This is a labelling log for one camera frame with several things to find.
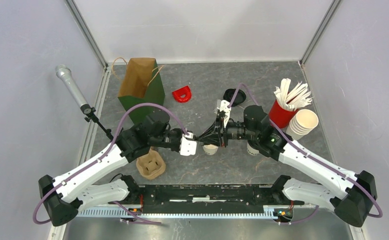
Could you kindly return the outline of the white paper coffee cup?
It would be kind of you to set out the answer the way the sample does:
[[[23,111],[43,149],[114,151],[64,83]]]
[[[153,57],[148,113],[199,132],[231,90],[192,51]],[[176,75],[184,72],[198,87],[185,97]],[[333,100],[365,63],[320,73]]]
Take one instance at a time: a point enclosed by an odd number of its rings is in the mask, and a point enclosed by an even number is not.
[[[246,144],[246,150],[247,152],[252,155],[252,156],[257,156],[259,154],[259,151],[257,149],[255,149],[252,145],[251,145],[251,142],[248,141],[247,144]]]

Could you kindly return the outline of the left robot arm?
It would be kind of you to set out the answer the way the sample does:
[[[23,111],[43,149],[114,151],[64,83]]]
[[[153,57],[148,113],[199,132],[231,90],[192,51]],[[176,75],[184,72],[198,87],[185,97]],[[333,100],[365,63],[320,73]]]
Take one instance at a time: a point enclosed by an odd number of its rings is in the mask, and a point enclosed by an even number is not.
[[[98,154],[78,167],[56,177],[44,175],[38,180],[40,202],[33,221],[58,227],[73,220],[80,212],[109,202],[135,203],[140,197],[131,176],[108,184],[96,182],[108,173],[147,155],[151,147],[170,149],[182,156],[196,153],[195,134],[186,128],[169,127],[173,115],[156,110],[142,122],[120,129],[117,136]]]

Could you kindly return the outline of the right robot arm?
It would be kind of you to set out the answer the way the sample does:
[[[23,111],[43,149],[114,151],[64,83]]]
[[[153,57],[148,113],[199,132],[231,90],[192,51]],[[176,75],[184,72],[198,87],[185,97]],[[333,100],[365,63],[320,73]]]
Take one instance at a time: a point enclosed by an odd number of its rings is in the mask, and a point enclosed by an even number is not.
[[[250,105],[243,121],[229,118],[229,110],[218,110],[214,123],[195,139],[205,145],[226,147],[230,140],[246,140],[259,154],[306,174],[315,183],[280,176],[271,190],[277,204],[301,201],[327,208],[345,223],[362,227],[367,217],[380,218],[375,177],[366,170],[356,173],[311,152],[277,128],[263,108]],[[372,214],[376,207],[378,213]]]

